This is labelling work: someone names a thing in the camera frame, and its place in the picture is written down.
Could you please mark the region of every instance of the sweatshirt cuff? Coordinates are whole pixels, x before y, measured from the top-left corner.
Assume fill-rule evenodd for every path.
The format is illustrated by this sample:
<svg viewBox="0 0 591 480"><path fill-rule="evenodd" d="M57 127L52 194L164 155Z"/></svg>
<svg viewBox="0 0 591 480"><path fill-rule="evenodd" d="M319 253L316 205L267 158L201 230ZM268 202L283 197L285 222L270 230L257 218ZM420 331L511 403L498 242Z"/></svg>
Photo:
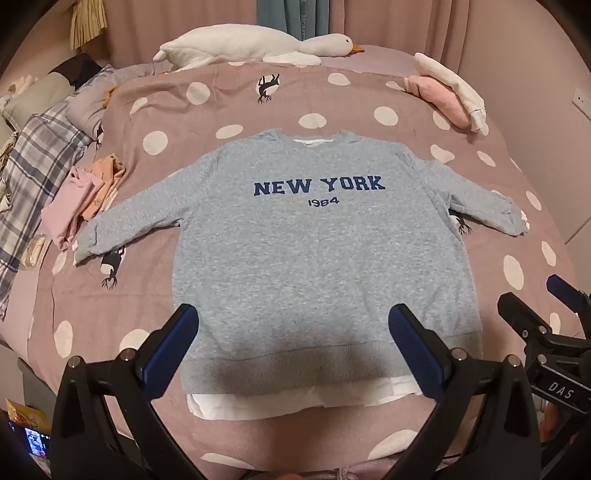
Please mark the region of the sweatshirt cuff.
<svg viewBox="0 0 591 480"><path fill-rule="evenodd" d="M508 235L518 236L522 233L528 232L525 220L523 220L522 218L521 209L513 201L511 202L509 222L511 224L511 227L509 229L510 231L507 232Z"/></svg>
<svg viewBox="0 0 591 480"><path fill-rule="evenodd" d="M76 241L78 242L78 248L74 253L74 264L78 265L92 256L90 249L96 245L96 229L91 227L90 224L86 225L86 228L78 234Z"/></svg>

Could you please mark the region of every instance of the goose beak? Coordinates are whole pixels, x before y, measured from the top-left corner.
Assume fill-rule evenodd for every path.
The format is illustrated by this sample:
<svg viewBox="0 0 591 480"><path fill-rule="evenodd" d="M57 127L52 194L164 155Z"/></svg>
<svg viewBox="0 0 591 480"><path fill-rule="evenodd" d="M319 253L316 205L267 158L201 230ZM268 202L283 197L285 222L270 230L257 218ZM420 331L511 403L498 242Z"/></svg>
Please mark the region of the goose beak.
<svg viewBox="0 0 591 480"><path fill-rule="evenodd" d="M351 52L349 53L349 55L352 55L354 53L361 53L361 52L364 52L364 51L365 51L365 49L363 49L359 45L353 44L353 48L351 49Z"/></svg>

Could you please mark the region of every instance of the plaid blanket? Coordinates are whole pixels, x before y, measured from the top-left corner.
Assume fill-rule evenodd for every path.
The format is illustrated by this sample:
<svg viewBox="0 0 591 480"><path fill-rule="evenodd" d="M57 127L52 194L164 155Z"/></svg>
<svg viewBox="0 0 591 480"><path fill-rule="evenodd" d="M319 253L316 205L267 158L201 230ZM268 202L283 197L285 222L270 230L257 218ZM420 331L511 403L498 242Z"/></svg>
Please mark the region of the plaid blanket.
<svg viewBox="0 0 591 480"><path fill-rule="evenodd" d="M82 88L113 71L104 68ZM22 253L39 226L41 209L53 200L92 141L66 118L69 100L79 92L29 119L4 169L12 208L0 213L0 303L7 299Z"/></svg>

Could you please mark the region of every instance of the polka dot bedding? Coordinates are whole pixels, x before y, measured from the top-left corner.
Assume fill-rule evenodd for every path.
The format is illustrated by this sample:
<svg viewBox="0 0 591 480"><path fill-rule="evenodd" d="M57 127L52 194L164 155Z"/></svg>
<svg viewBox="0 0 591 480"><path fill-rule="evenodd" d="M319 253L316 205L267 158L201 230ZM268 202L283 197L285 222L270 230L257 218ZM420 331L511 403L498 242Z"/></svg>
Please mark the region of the polka dot bedding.
<svg viewBox="0 0 591 480"><path fill-rule="evenodd" d="M344 129L402 142L418 157L446 163L482 187L512 197L527 223L528 233L514 238L467 220L469 234L462 238L476 286L484 356L523 356L523 341L496 312L498 297L507 291L519 295L554 332L579 335L576 316L545 290L552 274L576 285L563 240L501 133L492 122L480 134L458 131L401 85L402 78L378 74L244 62L130 82L118 90L102 121L105 136L98 155L114 153L126 168L109 205L174 175L225 142L265 129L283 128L302 137ZM57 390L70 356L111 359L122 349L139 347L163 325L173 308L177 238L177 228L160 229L77 267L72 249L49 249L28 349L35 372L51 388ZM235 472L231 467L310 471L398 452L421 429L433 402L415 394L384 401L307 408L264 420L211 421L191 412L175 376L154 407L200 468L229 478ZM121 413L110 405L118 429L126 432Z"/></svg>

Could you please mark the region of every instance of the folded pink clothing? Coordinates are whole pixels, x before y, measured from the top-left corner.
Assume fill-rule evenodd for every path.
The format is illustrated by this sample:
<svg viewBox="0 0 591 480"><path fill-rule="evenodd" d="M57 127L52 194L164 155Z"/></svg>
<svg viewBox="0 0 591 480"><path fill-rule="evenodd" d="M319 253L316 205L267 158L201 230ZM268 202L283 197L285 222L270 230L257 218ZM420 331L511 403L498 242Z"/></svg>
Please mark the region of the folded pink clothing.
<svg viewBox="0 0 591 480"><path fill-rule="evenodd" d="M41 221L60 250L68 248L78 217L104 182L81 167L73 167L53 201L41 210Z"/></svg>
<svg viewBox="0 0 591 480"><path fill-rule="evenodd" d="M456 127L465 129L472 122L470 115L454 91L433 77L405 77L404 87L408 93L435 105Z"/></svg>

